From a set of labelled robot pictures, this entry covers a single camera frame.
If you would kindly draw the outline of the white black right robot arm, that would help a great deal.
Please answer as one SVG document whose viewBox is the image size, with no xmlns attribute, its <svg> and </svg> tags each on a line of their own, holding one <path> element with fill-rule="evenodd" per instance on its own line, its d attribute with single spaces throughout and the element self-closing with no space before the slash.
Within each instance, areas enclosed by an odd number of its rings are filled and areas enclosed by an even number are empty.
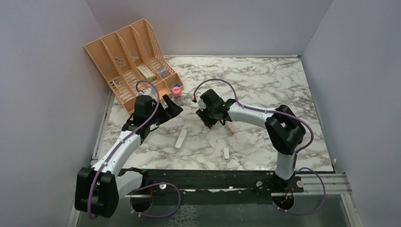
<svg viewBox="0 0 401 227">
<path fill-rule="evenodd" d="M 241 105 L 235 99 L 224 101 L 213 89 L 194 97 L 192 101 L 198 104 L 196 114 L 208 128 L 218 122 L 222 125 L 244 122 L 266 129 L 278 153 L 273 187 L 278 192 L 285 192 L 291 187 L 295 175 L 296 148 L 303 141 L 306 130 L 288 106 L 263 109 Z"/>
</svg>

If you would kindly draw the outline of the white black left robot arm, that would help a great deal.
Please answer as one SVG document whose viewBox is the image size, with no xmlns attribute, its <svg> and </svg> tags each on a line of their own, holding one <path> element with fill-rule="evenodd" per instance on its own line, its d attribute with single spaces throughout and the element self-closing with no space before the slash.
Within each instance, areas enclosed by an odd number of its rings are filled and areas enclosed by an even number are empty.
<svg viewBox="0 0 401 227">
<path fill-rule="evenodd" d="M 148 190 L 149 182 L 143 178 L 143 171 L 137 169 L 128 177 L 119 174 L 131 154 L 150 134 L 152 125 L 159 126 L 183 111 L 168 95 L 163 95 L 163 100 L 167 108 L 156 96 L 138 96 L 116 143 L 93 166 L 79 170 L 74 200 L 76 210 L 86 212 L 90 218 L 109 218 L 116 211 L 120 198 L 133 190 L 137 194 Z"/>
</svg>

